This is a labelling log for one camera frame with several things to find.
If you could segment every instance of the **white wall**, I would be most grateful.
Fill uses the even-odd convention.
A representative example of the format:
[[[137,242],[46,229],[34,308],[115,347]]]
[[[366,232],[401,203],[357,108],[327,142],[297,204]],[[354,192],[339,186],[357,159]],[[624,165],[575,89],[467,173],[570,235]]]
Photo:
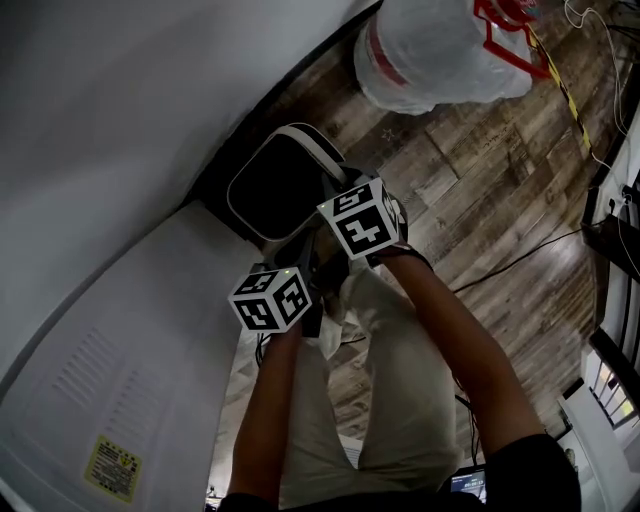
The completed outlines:
[[[370,0],[23,0],[0,17],[0,377]]]
[[[640,489],[640,476],[629,470],[627,459],[604,412],[583,385],[560,405],[573,425],[608,512],[623,510]]]

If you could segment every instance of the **wooden floor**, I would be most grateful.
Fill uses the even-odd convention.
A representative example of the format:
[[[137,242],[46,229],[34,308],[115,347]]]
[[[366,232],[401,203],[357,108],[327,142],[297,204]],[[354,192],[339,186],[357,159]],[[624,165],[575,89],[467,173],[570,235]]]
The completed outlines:
[[[606,12],[608,2],[595,3]],[[573,30],[560,10],[536,30],[602,158],[614,133],[613,68],[602,27],[587,22],[584,31]],[[410,242],[453,289],[579,228],[596,165],[552,81],[535,83],[523,98],[443,105],[417,117],[395,114],[360,92],[355,35],[287,88],[247,134],[247,148],[283,124],[316,126],[349,163],[378,169],[408,210]],[[581,350],[593,328],[592,296],[579,234],[460,294],[511,358],[552,435],[564,430],[557,398],[580,376]],[[338,431],[356,438],[368,417],[367,343],[344,346],[331,360]],[[226,490],[232,445],[256,376],[253,344],[253,338],[241,341],[227,392],[211,479],[219,493]],[[458,440],[468,455],[468,418],[458,407]]]

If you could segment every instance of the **yellow label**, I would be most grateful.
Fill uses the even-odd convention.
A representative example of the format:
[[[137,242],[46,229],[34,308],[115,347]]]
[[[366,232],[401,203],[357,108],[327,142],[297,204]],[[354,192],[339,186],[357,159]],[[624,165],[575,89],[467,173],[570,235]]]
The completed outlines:
[[[131,503],[141,467],[140,457],[99,436],[84,478],[112,496]]]

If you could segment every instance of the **forearm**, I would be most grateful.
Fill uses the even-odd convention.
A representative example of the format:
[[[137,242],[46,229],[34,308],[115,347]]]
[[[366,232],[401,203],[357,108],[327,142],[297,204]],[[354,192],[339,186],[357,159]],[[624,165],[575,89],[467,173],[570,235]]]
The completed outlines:
[[[236,439],[229,494],[252,494],[278,505],[301,336],[298,323],[267,346]]]
[[[412,256],[382,261],[468,394],[485,454],[544,432],[507,355],[447,286]]]

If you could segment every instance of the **beige pants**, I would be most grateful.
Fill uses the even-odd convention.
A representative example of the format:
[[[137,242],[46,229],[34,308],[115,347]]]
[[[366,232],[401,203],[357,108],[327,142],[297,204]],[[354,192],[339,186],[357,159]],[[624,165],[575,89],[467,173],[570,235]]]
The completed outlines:
[[[302,344],[281,508],[362,493],[436,492],[461,462],[454,384],[411,303],[369,269],[348,278],[343,303],[370,339],[372,397],[359,470],[347,460],[327,394],[329,366]]]

